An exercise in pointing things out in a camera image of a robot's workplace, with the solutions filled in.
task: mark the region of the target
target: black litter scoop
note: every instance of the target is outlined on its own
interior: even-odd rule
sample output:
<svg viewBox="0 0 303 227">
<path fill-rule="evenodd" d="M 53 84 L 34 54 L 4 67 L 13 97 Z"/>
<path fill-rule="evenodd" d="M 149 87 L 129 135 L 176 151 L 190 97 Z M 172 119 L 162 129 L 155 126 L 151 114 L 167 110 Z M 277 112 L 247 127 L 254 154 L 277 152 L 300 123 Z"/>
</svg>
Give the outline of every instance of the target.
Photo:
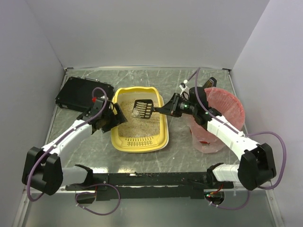
<svg viewBox="0 0 303 227">
<path fill-rule="evenodd" d="M 151 99 L 137 99 L 134 102 L 132 117 L 150 119 L 153 111 L 153 101 Z"/>
</svg>

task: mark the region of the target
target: white enclosure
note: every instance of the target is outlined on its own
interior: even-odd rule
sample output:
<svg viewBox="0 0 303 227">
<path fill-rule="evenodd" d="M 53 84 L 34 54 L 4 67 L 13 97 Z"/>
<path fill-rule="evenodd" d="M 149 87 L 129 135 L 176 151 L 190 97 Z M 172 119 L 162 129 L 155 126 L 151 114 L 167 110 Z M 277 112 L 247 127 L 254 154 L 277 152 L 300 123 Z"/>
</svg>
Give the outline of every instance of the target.
<svg viewBox="0 0 303 227">
<path fill-rule="evenodd" d="M 0 225 L 11 226 L 27 150 L 41 146 L 63 67 L 23 0 L 0 1 Z"/>
<path fill-rule="evenodd" d="M 250 132 L 288 149 L 275 189 L 287 227 L 302 226 L 303 2 L 285 0 L 0 1 L 0 225 L 11 226 L 26 153 L 42 146 L 63 68 L 231 69 Z M 282 151 L 272 145 L 277 170 Z"/>
<path fill-rule="evenodd" d="M 268 0 L 26 0 L 64 67 L 232 69 Z"/>
<path fill-rule="evenodd" d="M 275 131 L 287 147 L 287 163 L 275 193 L 287 227 L 302 226 L 303 2 L 271 0 L 245 45 L 232 78 L 250 132 Z M 282 150 L 273 145 L 277 170 Z"/>
</svg>

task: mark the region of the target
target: black case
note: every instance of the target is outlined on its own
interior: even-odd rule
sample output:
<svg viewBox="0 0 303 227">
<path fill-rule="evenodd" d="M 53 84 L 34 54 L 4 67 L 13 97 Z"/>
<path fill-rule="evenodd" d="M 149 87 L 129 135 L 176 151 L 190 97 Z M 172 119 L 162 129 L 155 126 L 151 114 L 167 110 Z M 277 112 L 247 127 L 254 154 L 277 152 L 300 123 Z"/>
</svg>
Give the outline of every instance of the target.
<svg viewBox="0 0 303 227">
<path fill-rule="evenodd" d="M 96 79 L 82 79 L 70 77 L 56 97 L 56 104 L 60 108 L 67 108 L 80 112 L 93 106 L 92 91 L 94 88 L 103 88 L 109 100 L 113 98 L 114 87 L 107 83 L 101 83 Z M 97 90 L 95 96 L 103 96 L 103 92 Z"/>
</svg>

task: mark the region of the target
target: plastic bag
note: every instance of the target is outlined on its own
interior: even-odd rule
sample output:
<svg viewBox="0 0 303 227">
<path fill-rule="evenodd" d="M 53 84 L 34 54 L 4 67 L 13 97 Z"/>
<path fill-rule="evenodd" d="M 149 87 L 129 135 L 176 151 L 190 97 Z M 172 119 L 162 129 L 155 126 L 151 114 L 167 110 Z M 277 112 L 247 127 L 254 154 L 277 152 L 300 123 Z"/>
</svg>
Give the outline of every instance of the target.
<svg viewBox="0 0 303 227">
<path fill-rule="evenodd" d="M 208 105 L 217 109 L 238 130 L 244 125 L 245 112 L 240 100 L 232 93 L 217 87 L 206 88 Z M 199 126 L 193 116 L 187 115 L 187 124 L 193 138 L 193 146 L 203 153 L 213 153 L 225 145 L 215 135 Z"/>
</svg>

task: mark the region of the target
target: yellow litter box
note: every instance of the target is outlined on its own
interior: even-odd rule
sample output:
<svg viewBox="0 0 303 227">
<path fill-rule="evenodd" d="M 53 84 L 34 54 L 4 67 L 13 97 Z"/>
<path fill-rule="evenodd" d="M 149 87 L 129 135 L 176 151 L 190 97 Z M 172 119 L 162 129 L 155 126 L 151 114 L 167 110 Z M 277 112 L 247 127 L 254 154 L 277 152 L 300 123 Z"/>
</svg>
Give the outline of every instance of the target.
<svg viewBox="0 0 303 227">
<path fill-rule="evenodd" d="M 119 105 L 123 101 L 131 99 L 152 99 L 157 100 L 159 107 L 164 106 L 163 98 L 154 87 L 127 87 L 120 88 L 113 97 L 113 103 Z M 111 140 L 113 146 L 120 151 L 130 153 L 144 153 L 164 148 L 169 141 L 169 129 L 166 115 L 159 114 L 160 133 L 146 137 L 122 137 L 119 136 L 119 126 L 111 130 Z"/>
</svg>

